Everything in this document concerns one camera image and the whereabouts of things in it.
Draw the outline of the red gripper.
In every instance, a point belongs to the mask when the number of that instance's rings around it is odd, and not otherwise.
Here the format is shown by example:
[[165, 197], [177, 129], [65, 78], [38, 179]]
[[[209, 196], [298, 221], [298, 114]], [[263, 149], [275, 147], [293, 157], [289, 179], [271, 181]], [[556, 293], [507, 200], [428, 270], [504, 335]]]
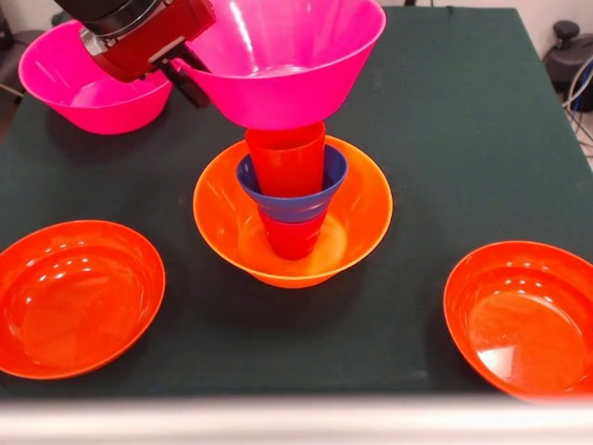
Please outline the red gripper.
[[160, 69], [196, 108], [210, 104], [208, 95], [183, 68], [210, 73], [187, 45], [214, 25], [209, 1], [81, 1], [82, 43], [94, 62], [121, 82], [132, 82]]

